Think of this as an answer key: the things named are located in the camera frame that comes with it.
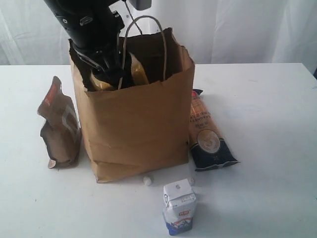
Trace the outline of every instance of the brown paper bag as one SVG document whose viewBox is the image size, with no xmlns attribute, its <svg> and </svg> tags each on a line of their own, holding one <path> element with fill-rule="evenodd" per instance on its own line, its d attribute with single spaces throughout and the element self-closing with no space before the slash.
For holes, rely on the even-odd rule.
<svg viewBox="0 0 317 238">
<path fill-rule="evenodd" d="M 97 182 L 188 162 L 188 132 L 195 65 L 187 50 L 164 30 L 128 38 L 128 50 L 143 65 L 151 84 L 93 92 L 90 70 L 70 48 L 71 68 L 85 148 Z"/>
</svg>

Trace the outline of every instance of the white carton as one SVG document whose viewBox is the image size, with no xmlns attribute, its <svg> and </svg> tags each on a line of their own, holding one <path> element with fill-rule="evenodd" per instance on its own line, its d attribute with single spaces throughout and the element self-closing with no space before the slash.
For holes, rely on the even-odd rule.
<svg viewBox="0 0 317 238">
<path fill-rule="evenodd" d="M 196 196 L 187 179 L 164 186 L 164 219 L 170 235 L 189 231 L 193 226 Z"/>
</svg>

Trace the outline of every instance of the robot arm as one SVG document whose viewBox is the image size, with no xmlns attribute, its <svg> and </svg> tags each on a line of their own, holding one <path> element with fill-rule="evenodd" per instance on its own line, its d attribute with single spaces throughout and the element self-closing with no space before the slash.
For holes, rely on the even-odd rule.
<svg viewBox="0 0 317 238">
<path fill-rule="evenodd" d="M 128 70 L 121 68 L 122 53 L 117 47 L 124 28 L 117 11 L 109 6 L 119 0 L 44 0 L 73 41 L 80 59 L 92 68 L 93 75 L 116 87 L 124 77 L 123 87 L 133 86 Z M 131 0 L 136 9 L 146 9 L 152 0 Z M 127 68 L 131 57 L 126 55 Z"/>
</svg>

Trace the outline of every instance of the pasta package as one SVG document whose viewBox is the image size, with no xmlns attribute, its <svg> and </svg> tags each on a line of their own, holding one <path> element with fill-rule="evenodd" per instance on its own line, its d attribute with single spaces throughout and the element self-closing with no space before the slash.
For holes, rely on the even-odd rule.
<svg viewBox="0 0 317 238">
<path fill-rule="evenodd" d="M 192 92 L 189 145 L 196 171 L 220 169 L 237 164 L 211 114 L 200 98 L 202 90 Z"/>
</svg>

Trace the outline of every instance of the red logo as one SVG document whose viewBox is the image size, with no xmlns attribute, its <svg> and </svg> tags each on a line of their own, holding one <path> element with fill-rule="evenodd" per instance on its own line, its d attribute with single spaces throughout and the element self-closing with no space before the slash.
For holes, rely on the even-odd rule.
<svg viewBox="0 0 317 238">
<path fill-rule="evenodd" d="M 179 216 L 186 216 L 189 213 L 189 211 L 180 212 Z"/>
</svg>

